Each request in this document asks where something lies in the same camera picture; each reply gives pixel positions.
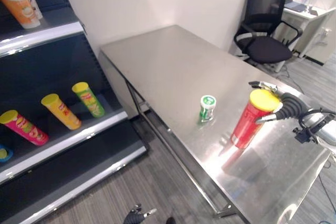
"yellow lid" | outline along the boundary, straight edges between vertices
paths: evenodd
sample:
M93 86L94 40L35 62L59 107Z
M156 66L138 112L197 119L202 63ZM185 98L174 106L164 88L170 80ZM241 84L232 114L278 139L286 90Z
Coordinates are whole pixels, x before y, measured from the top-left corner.
M86 82L78 82L72 86L74 93L83 92L89 88L89 85Z
M9 123L9 122L13 121L14 119L17 118L17 114L18 113L17 113L16 110L6 111L2 115L0 115L0 123L6 124L6 123Z
M6 149L1 148L0 149L0 158L2 159L2 158L5 158L5 157L7 157L7 151L6 151Z
M58 94L49 94L42 98L41 103L44 106L50 106L59 99Z
M250 103L260 110L272 112L279 106L280 100L271 91L256 89L250 93Z

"mesh chair back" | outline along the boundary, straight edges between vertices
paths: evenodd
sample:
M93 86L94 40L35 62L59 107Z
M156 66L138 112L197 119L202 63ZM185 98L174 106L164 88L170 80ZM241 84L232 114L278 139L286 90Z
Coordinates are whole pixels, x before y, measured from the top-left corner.
M286 0L247 0L244 23L254 31L272 34L281 22Z

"laptop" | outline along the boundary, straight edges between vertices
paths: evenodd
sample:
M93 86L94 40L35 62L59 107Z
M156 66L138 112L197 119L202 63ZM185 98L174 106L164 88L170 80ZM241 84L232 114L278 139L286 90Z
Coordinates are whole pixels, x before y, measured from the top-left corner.
M285 8L295 10L296 12L303 12L306 10L306 5L294 2L293 0L286 0L285 1Z

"chair armrest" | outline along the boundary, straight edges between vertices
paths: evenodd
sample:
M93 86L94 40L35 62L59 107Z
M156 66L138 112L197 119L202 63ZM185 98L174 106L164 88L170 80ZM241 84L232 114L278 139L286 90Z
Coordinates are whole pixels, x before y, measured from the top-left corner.
M286 21L282 20L281 23L286 24L287 26L289 26L290 28L292 28L296 31L296 36L294 37L294 39L292 39L291 41L286 43L286 46L289 47L295 40L297 40L302 35L303 31L302 31L301 28L295 27L294 25L291 25L291 24L287 23Z
M248 25L246 25L244 22L242 22L240 24L239 30L241 28L243 30L249 32L252 35L251 40L247 43L247 45L244 48L241 49L242 52L245 53L246 49L256 40L257 33L252 28L250 28ZM241 33L238 34L238 32L236 33L236 35L234 37L234 41L235 41L236 44L238 44L237 36L241 34Z

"chair seat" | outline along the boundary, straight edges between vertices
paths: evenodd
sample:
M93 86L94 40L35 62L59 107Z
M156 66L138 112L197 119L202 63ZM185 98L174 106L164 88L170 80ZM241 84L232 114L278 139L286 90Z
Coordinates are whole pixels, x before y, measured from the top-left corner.
M251 38L244 38L238 41L243 48ZM281 42L271 37L257 37L248 47L246 54L257 63L277 63L288 60L292 57L291 51Z

